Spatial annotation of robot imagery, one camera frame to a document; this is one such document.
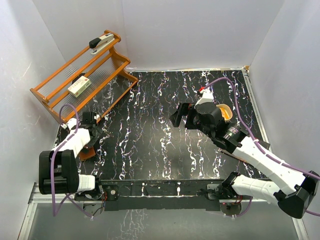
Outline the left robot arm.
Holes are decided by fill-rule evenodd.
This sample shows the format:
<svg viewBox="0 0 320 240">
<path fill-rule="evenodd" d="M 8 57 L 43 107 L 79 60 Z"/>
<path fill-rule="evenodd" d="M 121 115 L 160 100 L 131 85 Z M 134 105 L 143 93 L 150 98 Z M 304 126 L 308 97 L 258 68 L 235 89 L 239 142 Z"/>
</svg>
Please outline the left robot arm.
<svg viewBox="0 0 320 240">
<path fill-rule="evenodd" d="M 91 158 L 95 155 L 94 145 L 102 134 L 98 128 L 98 115 L 87 111 L 77 127 L 77 120 L 72 118 L 67 127 L 70 132 L 66 138 L 52 150 L 42 151 L 39 155 L 38 188 L 41 194 L 75 194 L 86 192 L 93 200 L 103 195 L 102 185 L 96 183 L 92 175 L 80 174 L 76 158 Z"/>
</svg>

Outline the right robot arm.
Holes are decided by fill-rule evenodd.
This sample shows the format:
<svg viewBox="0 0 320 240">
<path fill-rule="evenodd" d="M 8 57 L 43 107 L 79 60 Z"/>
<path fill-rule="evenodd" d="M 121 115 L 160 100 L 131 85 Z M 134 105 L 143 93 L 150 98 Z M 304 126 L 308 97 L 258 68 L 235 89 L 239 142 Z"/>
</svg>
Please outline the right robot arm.
<svg viewBox="0 0 320 240">
<path fill-rule="evenodd" d="M 205 134 L 218 148 L 244 160 L 262 172 L 268 179 L 246 177 L 238 172 L 231 173 L 218 190 L 226 197 L 250 196 L 276 204 L 283 212 L 301 219 L 315 197 L 320 176 L 314 172 L 303 172 L 288 165 L 260 145 L 259 140 L 230 120 L 231 108 L 226 104 L 216 105 L 209 89 L 200 89 L 196 103 L 181 102 L 170 116 L 174 127 L 179 127 L 183 116 L 184 127 Z"/>
</svg>

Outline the brown leather card holder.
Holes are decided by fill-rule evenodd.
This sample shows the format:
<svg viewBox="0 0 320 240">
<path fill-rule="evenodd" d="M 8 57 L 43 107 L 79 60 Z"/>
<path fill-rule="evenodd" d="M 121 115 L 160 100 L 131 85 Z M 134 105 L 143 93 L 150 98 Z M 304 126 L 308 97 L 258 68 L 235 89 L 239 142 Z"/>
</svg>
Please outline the brown leather card holder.
<svg viewBox="0 0 320 240">
<path fill-rule="evenodd" d="M 94 149 L 94 147 L 90 147 L 90 148 L 83 148 L 79 154 L 78 154 L 78 157 L 79 157 L 79 160 L 81 162 L 84 162 L 92 157 L 94 157 L 96 155 L 96 151 Z"/>
</svg>

